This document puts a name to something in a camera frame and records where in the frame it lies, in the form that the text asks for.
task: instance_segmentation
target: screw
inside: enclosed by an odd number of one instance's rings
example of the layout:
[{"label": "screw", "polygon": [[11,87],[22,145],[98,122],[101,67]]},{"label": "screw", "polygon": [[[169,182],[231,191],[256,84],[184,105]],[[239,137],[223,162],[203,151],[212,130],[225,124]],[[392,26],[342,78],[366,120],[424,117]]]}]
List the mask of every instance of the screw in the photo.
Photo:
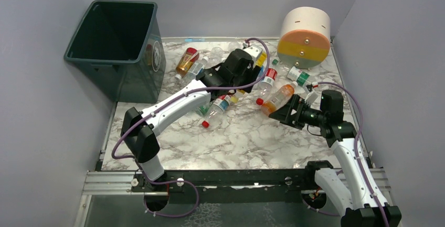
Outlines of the screw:
[{"label": "screw", "polygon": [[286,177],[284,180],[287,181],[287,182],[285,182],[287,185],[291,185],[292,184],[292,178],[290,178],[289,176]]}]

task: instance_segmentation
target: trash bin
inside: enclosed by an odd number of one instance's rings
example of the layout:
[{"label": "trash bin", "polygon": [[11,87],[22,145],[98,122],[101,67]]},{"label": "trash bin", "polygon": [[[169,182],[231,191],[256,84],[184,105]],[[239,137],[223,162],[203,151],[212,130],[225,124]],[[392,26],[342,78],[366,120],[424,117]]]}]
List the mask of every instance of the trash bin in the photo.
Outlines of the trash bin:
[{"label": "trash bin", "polygon": [[94,1],[65,53],[114,101],[155,103],[165,55],[152,2]]}]

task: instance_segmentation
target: plastic bottle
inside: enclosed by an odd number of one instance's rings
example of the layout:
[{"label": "plastic bottle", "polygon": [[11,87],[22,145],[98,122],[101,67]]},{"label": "plastic bottle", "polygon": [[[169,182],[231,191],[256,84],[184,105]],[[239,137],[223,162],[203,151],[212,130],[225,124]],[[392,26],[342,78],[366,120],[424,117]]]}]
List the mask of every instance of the plastic bottle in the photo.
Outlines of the plastic bottle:
[{"label": "plastic bottle", "polygon": [[227,110],[230,105],[230,96],[223,95],[217,98],[210,106],[207,116],[201,125],[208,128],[212,123],[216,122],[220,116]]},{"label": "plastic bottle", "polygon": [[181,79],[180,84],[181,87],[184,88],[186,85],[188,85],[192,80],[196,78],[196,75],[198,75],[206,66],[208,62],[207,57],[203,57],[202,59],[196,60],[195,63],[190,67],[190,70],[187,71],[187,74]]},{"label": "plastic bottle", "polygon": [[241,46],[239,45],[238,42],[230,42],[229,46],[227,48],[227,50],[229,51],[229,53],[231,53],[232,51],[234,51],[235,49],[241,49]]},{"label": "plastic bottle", "polygon": [[208,65],[213,67],[222,62],[224,51],[221,47],[213,47],[210,51]]},{"label": "plastic bottle", "polygon": [[187,74],[187,71],[198,58],[199,52],[195,48],[187,48],[187,50],[182,55],[178,65],[176,66],[175,78],[177,80],[181,80],[181,78],[183,78],[185,74]]},{"label": "plastic bottle", "polygon": [[288,73],[288,79],[297,82],[297,84],[301,87],[304,87],[315,81],[315,77],[309,75],[307,72],[304,72],[297,67],[292,67]]},{"label": "plastic bottle", "polygon": [[266,76],[264,79],[258,84],[260,88],[260,93],[257,98],[257,105],[262,105],[264,103],[264,99],[267,98],[272,91],[273,84],[275,83],[275,78],[277,77],[277,66],[278,60],[274,59],[272,61],[272,66],[267,70]]},{"label": "plastic bottle", "polygon": [[269,116],[269,114],[284,106],[294,94],[297,85],[298,84],[295,81],[290,84],[283,85],[266,101],[266,103],[261,106],[262,112]]}]

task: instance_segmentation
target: green label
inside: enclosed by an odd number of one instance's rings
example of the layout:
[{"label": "green label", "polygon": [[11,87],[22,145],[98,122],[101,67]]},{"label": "green label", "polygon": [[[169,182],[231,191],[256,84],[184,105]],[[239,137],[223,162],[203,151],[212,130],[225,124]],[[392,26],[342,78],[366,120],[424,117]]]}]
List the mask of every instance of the green label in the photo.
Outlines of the green label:
[{"label": "green label", "polygon": [[296,79],[296,82],[299,86],[304,86],[304,83],[306,83],[306,80],[308,80],[309,78],[309,74],[307,74],[306,72],[302,71],[301,74],[298,76],[298,78]]}]

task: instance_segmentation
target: red bottle cap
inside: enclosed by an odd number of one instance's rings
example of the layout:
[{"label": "red bottle cap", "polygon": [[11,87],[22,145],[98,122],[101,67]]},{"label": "red bottle cap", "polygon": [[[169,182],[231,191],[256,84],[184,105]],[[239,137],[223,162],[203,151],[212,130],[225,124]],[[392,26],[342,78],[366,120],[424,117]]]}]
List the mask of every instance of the red bottle cap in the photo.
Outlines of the red bottle cap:
[{"label": "red bottle cap", "polygon": [[204,128],[208,128],[208,126],[210,125],[207,121],[203,121],[203,123],[201,124]]},{"label": "red bottle cap", "polygon": [[257,99],[257,105],[262,105],[264,103],[263,99],[258,98]]}]

